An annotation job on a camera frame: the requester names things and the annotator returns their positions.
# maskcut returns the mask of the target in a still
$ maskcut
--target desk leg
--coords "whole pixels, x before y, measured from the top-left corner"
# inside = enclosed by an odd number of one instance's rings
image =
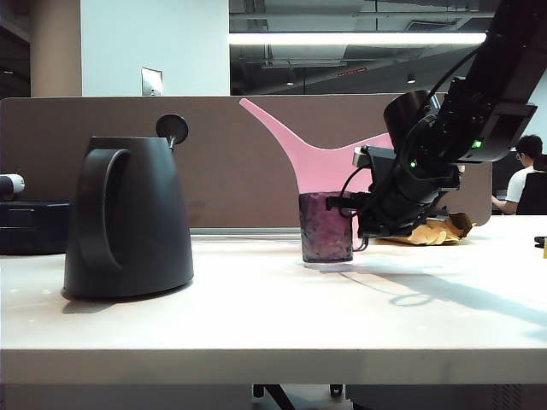
[[[264,389],[272,396],[281,410],[296,410],[280,384],[253,384],[253,396],[262,397]]]

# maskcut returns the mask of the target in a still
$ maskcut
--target floor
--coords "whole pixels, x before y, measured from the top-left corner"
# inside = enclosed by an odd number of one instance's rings
[[[285,393],[293,406],[298,410],[352,410],[344,393],[339,398],[332,398],[328,384],[283,384]],[[275,401],[266,392],[264,397],[253,399],[252,410],[279,410]]]

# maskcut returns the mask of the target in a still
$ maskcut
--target black kettle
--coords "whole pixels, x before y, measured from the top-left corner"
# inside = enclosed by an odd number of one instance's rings
[[[188,127],[158,120],[165,138],[93,137],[81,168],[68,237],[68,296],[149,296],[193,277],[191,240],[172,155]]]

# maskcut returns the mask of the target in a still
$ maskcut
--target glass cup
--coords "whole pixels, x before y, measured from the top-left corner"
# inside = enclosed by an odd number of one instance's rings
[[[338,208],[326,210],[326,198],[338,195],[339,192],[309,192],[298,196],[305,262],[333,263],[353,259],[351,218],[342,216]]]

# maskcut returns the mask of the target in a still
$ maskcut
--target kettle lid knob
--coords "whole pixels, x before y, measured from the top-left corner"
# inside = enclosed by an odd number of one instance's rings
[[[188,124],[184,118],[177,114],[164,114],[156,122],[156,134],[158,137],[167,138],[169,148],[182,143],[188,137]]]

